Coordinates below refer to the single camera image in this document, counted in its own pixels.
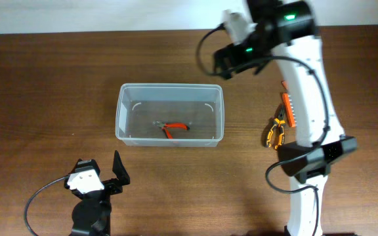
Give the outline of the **red black cutting pliers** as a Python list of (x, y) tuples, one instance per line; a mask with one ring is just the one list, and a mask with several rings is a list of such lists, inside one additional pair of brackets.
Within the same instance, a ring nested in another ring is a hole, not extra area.
[(190, 127), (184, 123), (165, 123), (162, 121), (154, 121), (153, 124), (159, 127), (166, 135), (168, 139), (172, 139), (171, 133), (168, 131), (169, 128), (179, 128), (182, 130), (190, 130)]

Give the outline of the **orange scraper wooden handle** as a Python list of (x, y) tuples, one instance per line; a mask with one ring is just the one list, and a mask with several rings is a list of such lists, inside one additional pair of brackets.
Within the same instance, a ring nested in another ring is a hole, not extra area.
[(285, 90), (288, 90), (288, 85), (286, 81), (282, 81), (282, 86), (284, 87)]

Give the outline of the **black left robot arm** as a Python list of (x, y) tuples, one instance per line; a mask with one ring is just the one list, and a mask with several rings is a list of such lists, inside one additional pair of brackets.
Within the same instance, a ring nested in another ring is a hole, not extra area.
[(72, 211), (71, 235), (110, 235), (110, 215), (112, 195), (123, 192), (129, 185), (127, 173), (118, 151), (114, 152), (112, 172), (115, 178), (102, 181), (100, 168), (94, 159), (79, 159), (64, 181), (64, 187), (80, 199)]

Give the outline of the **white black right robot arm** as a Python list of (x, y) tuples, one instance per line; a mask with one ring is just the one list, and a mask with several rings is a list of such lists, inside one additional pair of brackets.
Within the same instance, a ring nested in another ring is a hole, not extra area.
[(305, 1), (249, 1), (249, 18), (226, 10), (220, 28), (231, 43), (214, 54), (212, 75), (230, 79), (276, 61), (287, 83), (296, 122), (294, 142), (277, 147), (289, 178), (286, 235), (321, 235), (322, 195), (334, 163), (357, 148), (345, 134), (328, 88), (322, 39)]

